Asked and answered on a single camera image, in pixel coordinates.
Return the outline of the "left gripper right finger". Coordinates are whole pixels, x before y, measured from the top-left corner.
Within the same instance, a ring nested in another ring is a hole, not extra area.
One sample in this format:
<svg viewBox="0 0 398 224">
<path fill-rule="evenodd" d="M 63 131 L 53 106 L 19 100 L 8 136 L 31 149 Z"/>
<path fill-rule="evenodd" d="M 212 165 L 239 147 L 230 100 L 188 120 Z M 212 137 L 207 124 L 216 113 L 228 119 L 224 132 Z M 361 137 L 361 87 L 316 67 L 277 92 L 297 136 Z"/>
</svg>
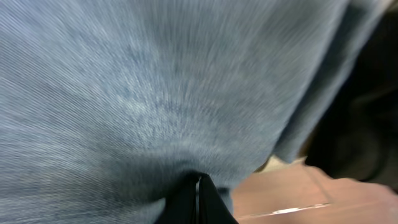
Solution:
<svg viewBox="0 0 398 224">
<path fill-rule="evenodd" d="M 199 182 L 199 223 L 238 224 L 221 199 L 209 175 L 203 174 Z"/>
</svg>

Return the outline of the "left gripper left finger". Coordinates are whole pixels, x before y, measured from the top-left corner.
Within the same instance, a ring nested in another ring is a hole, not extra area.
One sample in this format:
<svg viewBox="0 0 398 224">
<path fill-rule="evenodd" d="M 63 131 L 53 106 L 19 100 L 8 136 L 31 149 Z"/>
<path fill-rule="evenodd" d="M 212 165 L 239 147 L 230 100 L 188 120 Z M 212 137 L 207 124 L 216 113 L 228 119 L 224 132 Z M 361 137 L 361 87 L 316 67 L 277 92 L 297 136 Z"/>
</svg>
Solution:
<svg viewBox="0 0 398 224">
<path fill-rule="evenodd" d="M 199 180 L 198 174 L 188 174 L 166 198 L 164 211 L 155 224 L 196 224 L 196 185 Z"/>
</svg>

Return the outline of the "blue denim jeans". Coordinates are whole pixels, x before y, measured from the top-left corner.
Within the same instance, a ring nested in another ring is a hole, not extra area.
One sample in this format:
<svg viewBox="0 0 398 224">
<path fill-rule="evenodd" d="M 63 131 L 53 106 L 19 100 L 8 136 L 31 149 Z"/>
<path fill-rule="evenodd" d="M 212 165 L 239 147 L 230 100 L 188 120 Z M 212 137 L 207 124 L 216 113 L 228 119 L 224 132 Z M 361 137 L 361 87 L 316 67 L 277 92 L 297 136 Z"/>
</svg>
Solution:
<svg viewBox="0 0 398 224">
<path fill-rule="evenodd" d="M 384 1 L 1 2 L 1 222 L 154 223 L 291 162 Z"/>
</svg>

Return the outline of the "black knit garment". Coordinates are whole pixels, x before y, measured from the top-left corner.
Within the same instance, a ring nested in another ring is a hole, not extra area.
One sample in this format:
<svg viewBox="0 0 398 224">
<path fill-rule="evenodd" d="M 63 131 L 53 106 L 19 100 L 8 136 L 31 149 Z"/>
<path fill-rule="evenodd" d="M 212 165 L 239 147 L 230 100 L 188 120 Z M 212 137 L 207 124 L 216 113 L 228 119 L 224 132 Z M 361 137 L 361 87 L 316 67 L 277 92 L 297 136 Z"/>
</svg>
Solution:
<svg viewBox="0 0 398 224">
<path fill-rule="evenodd" d="M 397 10 L 387 12 L 321 119 L 305 165 L 397 190 Z"/>
</svg>

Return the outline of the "cream cloth garment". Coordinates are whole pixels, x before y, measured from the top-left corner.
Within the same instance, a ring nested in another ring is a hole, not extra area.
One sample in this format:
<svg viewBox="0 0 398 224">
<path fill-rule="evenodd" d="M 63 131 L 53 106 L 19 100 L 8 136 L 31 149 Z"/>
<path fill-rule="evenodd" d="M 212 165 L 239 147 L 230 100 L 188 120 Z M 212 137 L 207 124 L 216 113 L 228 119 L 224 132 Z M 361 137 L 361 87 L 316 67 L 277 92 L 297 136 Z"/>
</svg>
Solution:
<svg viewBox="0 0 398 224">
<path fill-rule="evenodd" d="M 286 169 L 289 166 L 301 164 L 305 159 L 306 159 L 306 157 L 299 157 L 299 158 L 295 159 L 293 162 L 288 163 L 288 162 L 282 161 L 281 159 L 279 159 L 276 156 L 271 156 L 270 158 L 268 158 L 268 160 L 266 160 L 266 162 L 262 166 L 257 168 L 254 171 L 254 173 L 262 173 L 262 172 L 270 172 L 270 171 L 275 171 L 275 170 Z"/>
</svg>

